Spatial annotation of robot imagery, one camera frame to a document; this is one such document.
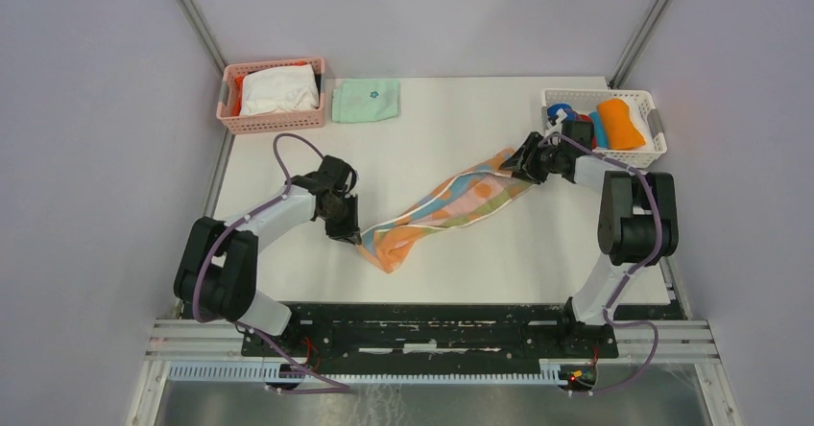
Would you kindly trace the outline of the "blue microfiber towel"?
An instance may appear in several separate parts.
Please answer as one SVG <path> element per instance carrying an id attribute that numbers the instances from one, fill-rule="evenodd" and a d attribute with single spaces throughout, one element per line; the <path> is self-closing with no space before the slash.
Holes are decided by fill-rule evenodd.
<path id="1" fill-rule="evenodd" d="M 565 103 L 548 106 L 546 108 L 546 116 L 551 126 L 556 126 L 565 121 L 576 121 L 579 119 L 579 114 L 571 105 Z"/>

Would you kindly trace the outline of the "patterned peach towel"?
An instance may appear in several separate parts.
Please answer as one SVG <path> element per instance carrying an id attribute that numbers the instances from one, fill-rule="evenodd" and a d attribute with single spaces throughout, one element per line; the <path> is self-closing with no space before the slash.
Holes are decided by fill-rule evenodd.
<path id="1" fill-rule="evenodd" d="M 392 273 L 418 241 L 496 214 L 532 187 L 500 168 L 514 152 L 501 150 L 448 178 L 397 217 L 367 228 L 361 233 L 359 253 L 379 270 Z"/>

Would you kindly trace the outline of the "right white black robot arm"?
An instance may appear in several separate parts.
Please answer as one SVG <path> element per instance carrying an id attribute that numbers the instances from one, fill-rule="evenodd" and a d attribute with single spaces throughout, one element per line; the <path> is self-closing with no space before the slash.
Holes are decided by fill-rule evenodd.
<path id="1" fill-rule="evenodd" d="M 575 320 L 554 332 L 557 349 L 578 357 L 593 343 L 588 325 L 611 324 L 637 272 L 676 251 L 680 232 L 674 177 L 644 172 L 594 151 L 593 126 L 567 121 L 547 135 L 530 133 L 501 164 L 513 177 L 542 184 L 551 175 L 600 196 L 597 242 L 601 251 L 584 286 L 569 300 Z"/>

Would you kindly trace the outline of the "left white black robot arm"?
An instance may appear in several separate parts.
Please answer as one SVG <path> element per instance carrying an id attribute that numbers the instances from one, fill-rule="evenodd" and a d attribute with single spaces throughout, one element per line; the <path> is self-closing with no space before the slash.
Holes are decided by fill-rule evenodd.
<path id="1" fill-rule="evenodd" d="M 292 228 L 321 219 L 326 236 L 358 245 L 357 172 L 327 155 L 317 171 L 294 176 L 274 197 L 231 222 L 201 217 L 191 227 L 173 291 L 199 321 L 228 320 L 265 333 L 281 356 L 295 353 L 300 328 L 292 310 L 257 288 L 260 252 Z"/>

